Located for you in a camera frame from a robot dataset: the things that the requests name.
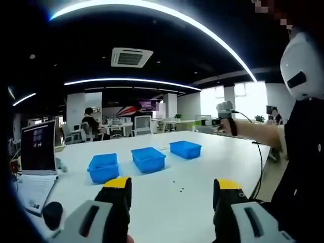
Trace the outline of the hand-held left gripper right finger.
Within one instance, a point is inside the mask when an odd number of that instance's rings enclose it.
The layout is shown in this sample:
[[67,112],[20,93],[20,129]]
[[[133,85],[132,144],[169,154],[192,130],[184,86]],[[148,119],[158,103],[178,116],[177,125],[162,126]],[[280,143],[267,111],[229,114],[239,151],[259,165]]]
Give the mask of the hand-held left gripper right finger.
[[213,184],[214,242],[295,242],[260,204],[249,201],[236,182]]

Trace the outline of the person's right hand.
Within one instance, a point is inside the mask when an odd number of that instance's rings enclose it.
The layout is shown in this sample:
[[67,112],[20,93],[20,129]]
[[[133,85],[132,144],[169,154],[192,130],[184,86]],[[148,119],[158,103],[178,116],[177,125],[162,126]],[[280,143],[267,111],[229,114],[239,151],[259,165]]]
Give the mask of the person's right hand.
[[221,119],[220,125],[217,126],[216,129],[218,132],[223,132],[223,133],[232,135],[230,122],[227,118]]

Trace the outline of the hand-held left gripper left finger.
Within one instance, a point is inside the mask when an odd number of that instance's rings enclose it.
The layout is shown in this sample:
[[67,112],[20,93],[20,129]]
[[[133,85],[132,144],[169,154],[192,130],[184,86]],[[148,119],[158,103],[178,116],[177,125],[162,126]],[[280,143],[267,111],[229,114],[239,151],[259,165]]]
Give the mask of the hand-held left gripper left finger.
[[127,242],[131,203],[132,178],[112,179],[72,212],[49,242]]

